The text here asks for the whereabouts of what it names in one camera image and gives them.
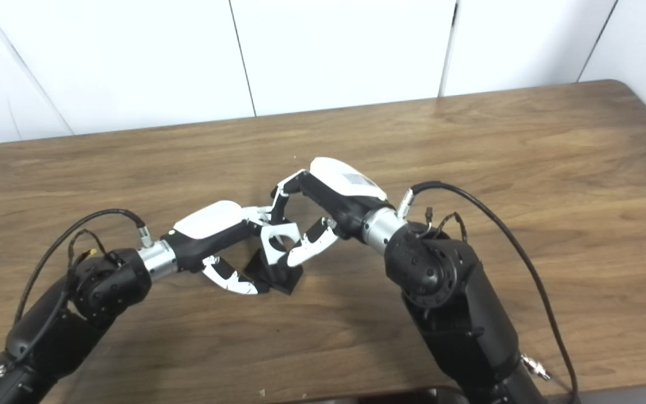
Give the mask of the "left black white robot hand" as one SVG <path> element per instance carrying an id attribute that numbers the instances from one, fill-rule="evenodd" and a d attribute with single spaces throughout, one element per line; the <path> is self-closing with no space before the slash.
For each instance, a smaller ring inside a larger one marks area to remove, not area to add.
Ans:
<path id="1" fill-rule="evenodd" d="M 259 236 L 270 225 L 260 207 L 241 207 L 232 200 L 187 215 L 161 236 L 174 254 L 178 272 L 202 273 L 225 291 L 243 296 L 269 292 L 264 282 L 244 276 L 222 258 L 221 253 L 237 243 Z"/>

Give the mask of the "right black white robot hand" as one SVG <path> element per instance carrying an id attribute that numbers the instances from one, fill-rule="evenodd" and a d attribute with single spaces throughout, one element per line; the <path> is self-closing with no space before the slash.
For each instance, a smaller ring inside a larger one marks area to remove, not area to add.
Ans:
<path id="1" fill-rule="evenodd" d="M 379 210 L 391 209 L 385 191 L 362 172 L 334 158 L 315 158 L 280 181 L 271 191 L 272 224 L 284 222 L 285 205 L 291 195 L 302 194 L 326 213 L 294 247 L 278 259 L 280 268 L 295 268 L 328 249 L 336 240 L 357 240 L 366 245 L 369 220 Z"/>

